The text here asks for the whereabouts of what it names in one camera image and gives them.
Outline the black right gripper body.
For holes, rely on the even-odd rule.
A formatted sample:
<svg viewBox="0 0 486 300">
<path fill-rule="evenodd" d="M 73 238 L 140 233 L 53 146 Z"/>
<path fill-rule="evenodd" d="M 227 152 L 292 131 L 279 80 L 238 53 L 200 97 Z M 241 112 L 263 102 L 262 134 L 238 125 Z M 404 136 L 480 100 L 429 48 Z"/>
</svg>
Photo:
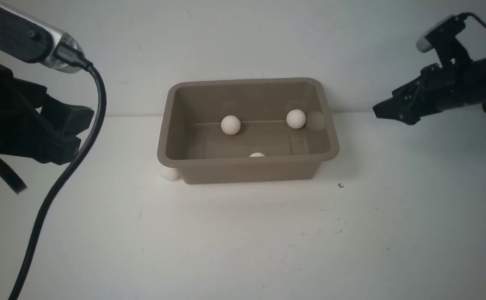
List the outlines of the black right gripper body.
<svg viewBox="0 0 486 300">
<path fill-rule="evenodd" d="M 402 113 L 421 118 L 459 108 L 456 67 L 424 67 L 416 79 L 393 91 L 393 97 L 404 99 Z"/>
</svg>

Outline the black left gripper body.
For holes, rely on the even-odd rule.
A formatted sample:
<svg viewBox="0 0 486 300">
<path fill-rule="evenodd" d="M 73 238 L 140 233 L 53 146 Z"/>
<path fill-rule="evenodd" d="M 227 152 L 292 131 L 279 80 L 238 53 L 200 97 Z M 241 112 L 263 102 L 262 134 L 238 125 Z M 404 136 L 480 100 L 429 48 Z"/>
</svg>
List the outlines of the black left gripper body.
<svg viewBox="0 0 486 300">
<path fill-rule="evenodd" d="M 0 64 L 0 154 L 49 159 L 48 133 L 38 109 L 47 97 L 41 84 L 15 78 Z"/>
</svg>

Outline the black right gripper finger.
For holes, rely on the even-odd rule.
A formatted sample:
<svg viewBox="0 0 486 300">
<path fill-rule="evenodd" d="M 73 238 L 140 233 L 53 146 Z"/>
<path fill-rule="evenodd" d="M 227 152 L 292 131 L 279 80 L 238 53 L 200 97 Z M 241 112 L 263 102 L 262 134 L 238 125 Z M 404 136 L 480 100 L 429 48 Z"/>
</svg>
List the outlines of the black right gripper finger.
<svg viewBox="0 0 486 300">
<path fill-rule="evenodd" d="M 421 120 L 421 117 L 416 114 L 399 113 L 398 120 L 406 125 L 415 125 Z"/>
<path fill-rule="evenodd" d="M 391 97 L 374 105 L 372 110 L 377 118 L 404 121 L 403 106 L 404 99 L 402 97 Z"/>
</svg>

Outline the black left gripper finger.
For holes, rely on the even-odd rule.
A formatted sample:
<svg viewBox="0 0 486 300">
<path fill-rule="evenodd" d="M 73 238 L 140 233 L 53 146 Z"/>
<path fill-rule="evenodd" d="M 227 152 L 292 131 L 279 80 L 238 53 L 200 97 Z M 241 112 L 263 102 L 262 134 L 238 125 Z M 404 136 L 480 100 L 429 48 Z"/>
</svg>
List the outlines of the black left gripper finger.
<svg viewBox="0 0 486 300">
<path fill-rule="evenodd" d="M 81 105 L 64 104 L 46 95 L 40 114 L 60 134 L 78 135 L 89 129 L 95 111 Z"/>
<path fill-rule="evenodd" d="M 26 157 L 40 163 L 64 165 L 76 157 L 81 139 L 53 125 L 26 126 Z"/>
</svg>

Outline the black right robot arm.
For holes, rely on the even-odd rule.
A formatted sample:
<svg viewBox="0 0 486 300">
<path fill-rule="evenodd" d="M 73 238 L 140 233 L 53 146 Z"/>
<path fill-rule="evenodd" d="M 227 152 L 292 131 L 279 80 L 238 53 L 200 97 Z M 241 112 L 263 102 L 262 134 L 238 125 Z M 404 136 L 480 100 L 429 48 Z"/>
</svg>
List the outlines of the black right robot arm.
<svg viewBox="0 0 486 300">
<path fill-rule="evenodd" d="M 423 117 L 471 105 L 482 105 L 486 112 L 486 58 L 465 66 L 424 67 L 373 111 L 377 118 L 415 125 Z"/>
</svg>

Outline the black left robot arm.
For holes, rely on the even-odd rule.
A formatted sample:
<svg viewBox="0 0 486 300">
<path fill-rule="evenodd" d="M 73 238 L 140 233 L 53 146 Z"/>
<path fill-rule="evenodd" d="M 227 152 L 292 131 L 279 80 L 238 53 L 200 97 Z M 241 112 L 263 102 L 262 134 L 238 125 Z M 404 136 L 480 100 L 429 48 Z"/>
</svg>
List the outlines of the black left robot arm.
<svg viewBox="0 0 486 300">
<path fill-rule="evenodd" d="M 0 65 L 0 156 L 20 156 L 65 165 L 80 148 L 80 133 L 90 127 L 94 110 L 64 104 L 47 88 L 14 77 Z M 0 158 L 0 177 L 16 193 L 26 184 Z"/>
</svg>

